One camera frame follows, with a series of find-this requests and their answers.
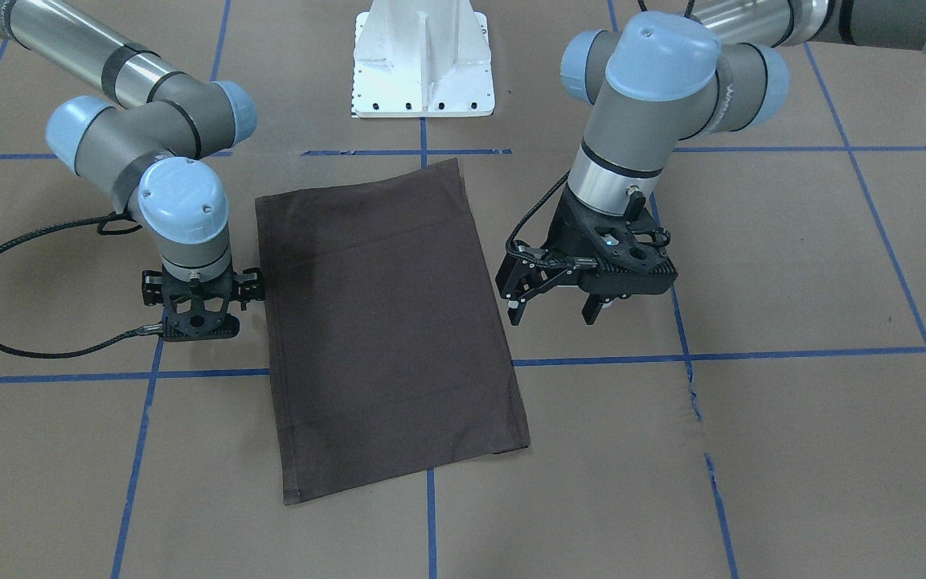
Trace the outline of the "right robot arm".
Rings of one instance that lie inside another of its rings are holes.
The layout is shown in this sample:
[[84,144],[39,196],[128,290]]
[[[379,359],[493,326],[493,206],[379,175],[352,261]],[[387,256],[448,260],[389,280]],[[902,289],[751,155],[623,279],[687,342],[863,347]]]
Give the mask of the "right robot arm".
[[241,85],[198,80],[65,1],[0,1],[0,38],[99,88],[60,105],[45,139],[154,235],[165,280],[188,299],[264,299],[260,272],[234,272],[227,194],[203,161],[255,132]]

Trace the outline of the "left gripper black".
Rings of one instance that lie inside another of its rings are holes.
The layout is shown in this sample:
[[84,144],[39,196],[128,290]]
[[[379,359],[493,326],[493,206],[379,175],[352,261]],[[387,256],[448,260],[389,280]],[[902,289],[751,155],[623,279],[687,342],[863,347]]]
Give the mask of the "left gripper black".
[[[549,191],[521,218],[505,242],[505,256],[499,267],[499,294],[507,301],[507,316],[511,326],[518,326],[524,310],[535,297],[556,286],[578,286],[580,274],[596,267],[587,243],[580,237],[576,221],[591,219],[594,214],[613,216],[596,211],[582,203],[569,188],[562,191],[550,223],[547,238],[540,246],[518,240],[522,226],[554,195]],[[633,218],[633,203],[627,202],[620,216]],[[588,294],[581,309],[582,319],[594,325],[604,308],[614,301],[627,300],[631,294]]]

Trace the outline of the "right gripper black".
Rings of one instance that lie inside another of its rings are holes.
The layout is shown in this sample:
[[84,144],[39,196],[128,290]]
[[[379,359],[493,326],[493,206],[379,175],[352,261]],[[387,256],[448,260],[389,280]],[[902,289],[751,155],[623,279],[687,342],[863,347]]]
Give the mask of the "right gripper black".
[[221,309],[228,308],[232,300],[246,310],[250,302],[262,302],[265,293],[264,275],[261,268],[247,268],[235,274],[232,269],[224,269],[220,275],[209,280],[192,275],[190,280],[176,278],[166,270],[143,271],[141,273],[141,298],[145,306],[164,306],[168,310],[178,310],[181,304],[190,304],[190,308],[219,299]]

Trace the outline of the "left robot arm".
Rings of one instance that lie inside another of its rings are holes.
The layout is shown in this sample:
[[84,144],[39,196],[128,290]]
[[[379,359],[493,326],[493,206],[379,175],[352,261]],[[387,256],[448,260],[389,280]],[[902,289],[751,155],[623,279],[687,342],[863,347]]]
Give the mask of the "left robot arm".
[[774,117],[790,85],[779,48],[811,40],[926,52],[926,1],[641,2],[621,31],[574,37],[561,81],[592,112],[543,244],[505,242],[495,283],[511,325],[558,286],[587,294],[588,325],[617,299],[669,292],[671,236],[648,208],[666,161],[679,142]]

